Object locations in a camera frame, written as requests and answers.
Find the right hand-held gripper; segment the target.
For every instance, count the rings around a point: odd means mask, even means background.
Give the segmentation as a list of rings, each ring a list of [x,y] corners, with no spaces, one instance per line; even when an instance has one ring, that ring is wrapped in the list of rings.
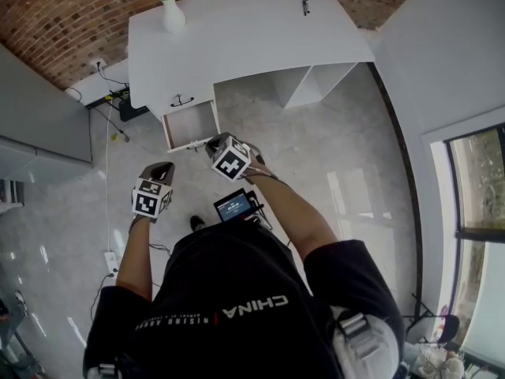
[[[220,133],[205,145],[211,169],[230,182],[239,179],[251,164],[250,147],[236,135]]]

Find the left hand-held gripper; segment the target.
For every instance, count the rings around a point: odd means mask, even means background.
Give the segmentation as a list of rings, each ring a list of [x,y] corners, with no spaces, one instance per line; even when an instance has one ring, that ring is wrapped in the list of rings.
[[[170,203],[174,172],[175,165],[171,162],[160,166],[153,163],[145,167],[133,189],[132,212],[157,220]]]

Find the person's right hand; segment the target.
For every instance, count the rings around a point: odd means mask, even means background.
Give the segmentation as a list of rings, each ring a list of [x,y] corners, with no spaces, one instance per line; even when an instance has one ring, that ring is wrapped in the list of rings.
[[[265,169],[266,165],[265,165],[265,162],[264,162],[264,158],[261,155],[261,152],[258,149],[258,147],[256,147],[253,144],[250,144],[249,147],[250,147],[250,152],[249,153],[250,153],[250,157],[251,157],[251,166],[252,167],[256,167],[256,168]]]

